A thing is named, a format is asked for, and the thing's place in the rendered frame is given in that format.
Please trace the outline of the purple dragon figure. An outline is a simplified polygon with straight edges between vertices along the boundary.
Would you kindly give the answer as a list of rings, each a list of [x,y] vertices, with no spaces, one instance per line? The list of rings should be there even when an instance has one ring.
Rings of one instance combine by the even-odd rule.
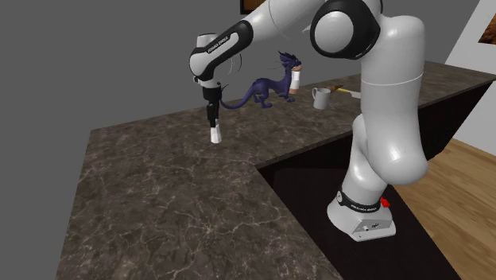
[[[269,91],[272,90],[286,102],[294,102],[294,98],[290,98],[290,94],[296,94],[300,88],[300,73],[302,70],[301,61],[293,54],[287,52],[279,52],[281,66],[285,70],[285,75],[281,80],[271,80],[268,78],[256,79],[240,102],[235,105],[227,105],[222,100],[219,103],[226,109],[239,109],[245,105],[250,98],[254,99],[255,103],[260,103],[262,108],[272,107],[271,103],[265,101],[269,98]]]

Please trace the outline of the white mug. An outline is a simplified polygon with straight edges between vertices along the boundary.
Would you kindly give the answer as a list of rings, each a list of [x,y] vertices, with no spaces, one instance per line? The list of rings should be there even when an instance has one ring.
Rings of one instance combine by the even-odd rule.
[[[331,90],[328,87],[314,87],[312,89],[313,107],[317,110],[326,109],[330,94]]]

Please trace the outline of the black robot stand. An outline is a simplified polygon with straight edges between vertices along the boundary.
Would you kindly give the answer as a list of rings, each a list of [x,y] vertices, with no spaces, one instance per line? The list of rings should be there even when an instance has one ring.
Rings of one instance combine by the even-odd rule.
[[[351,136],[267,165],[259,171],[343,280],[461,280],[392,186],[397,233],[355,242],[327,217],[347,171]]]

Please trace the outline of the brown handled kitchen tool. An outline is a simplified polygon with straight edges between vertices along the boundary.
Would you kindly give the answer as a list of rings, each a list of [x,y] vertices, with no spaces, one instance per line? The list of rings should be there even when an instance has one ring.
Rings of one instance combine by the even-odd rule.
[[[356,99],[360,99],[361,98],[361,93],[360,92],[345,89],[345,88],[343,88],[343,85],[332,85],[332,86],[329,86],[328,89],[330,89],[331,91],[340,91],[340,92],[348,93],[353,98],[356,98]]]

